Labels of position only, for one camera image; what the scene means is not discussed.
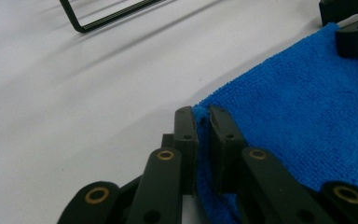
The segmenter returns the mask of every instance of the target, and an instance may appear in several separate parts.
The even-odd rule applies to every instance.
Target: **black metal wire frame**
[[[144,0],[142,2],[136,3],[132,6],[125,7],[109,16],[105,16],[103,18],[98,19],[97,21],[93,21],[89,24],[86,24],[84,26],[80,25],[74,10],[72,9],[71,4],[69,3],[69,0],[60,0],[61,5],[63,9],[65,10],[66,15],[69,18],[69,21],[74,26],[75,30],[78,32],[85,34],[90,31],[93,31],[95,29],[98,29],[102,26],[105,26],[108,23],[119,21],[121,19],[124,19],[134,13],[137,13],[139,11],[142,11],[146,9],[147,7],[152,7],[153,5],[163,2],[165,0]]]

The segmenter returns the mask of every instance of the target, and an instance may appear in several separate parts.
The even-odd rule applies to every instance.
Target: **blue cloth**
[[[319,190],[341,180],[358,186],[358,59],[337,56],[329,24],[232,80],[193,111],[200,154],[198,192],[213,224],[241,223],[234,195],[211,188],[208,106],[234,118],[251,147],[273,152],[300,183]]]

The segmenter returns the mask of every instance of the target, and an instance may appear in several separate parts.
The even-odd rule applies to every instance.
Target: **white table surface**
[[[135,2],[72,6],[85,24]],[[0,223],[56,223],[89,183],[133,180],[176,109],[318,31],[318,3],[168,0],[82,35],[58,0],[1,0]]]

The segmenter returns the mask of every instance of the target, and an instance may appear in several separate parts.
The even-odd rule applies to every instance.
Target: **blue microfiber towel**
[[[358,186],[358,59],[337,56],[328,24],[193,107],[200,138],[198,192],[213,224],[241,223],[235,195],[211,188],[208,106],[225,108],[251,147],[274,153],[298,182]]]

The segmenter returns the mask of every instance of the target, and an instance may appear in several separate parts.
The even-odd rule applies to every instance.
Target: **screw hole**
[[[249,155],[257,160],[264,160],[267,157],[267,153],[265,151],[262,151],[260,149],[253,149]]]
[[[109,189],[105,187],[97,187],[90,190],[86,194],[85,201],[89,204],[97,204],[105,201],[109,196]]]
[[[301,219],[301,221],[306,223],[313,223],[315,222],[315,216],[312,212],[301,209],[297,211],[297,216]]]
[[[157,154],[157,157],[162,161],[169,161],[173,158],[174,154],[171,151],[160,151]]]
[[[358,204],[358,192],[356,190],[346,186],[335,186],[333,191],[338,198],[345,202]]]
[[[147,224],[158,223],[160,219],[161,219],[161,214],[156,210],[148,211],[144,215],[144,222]]]

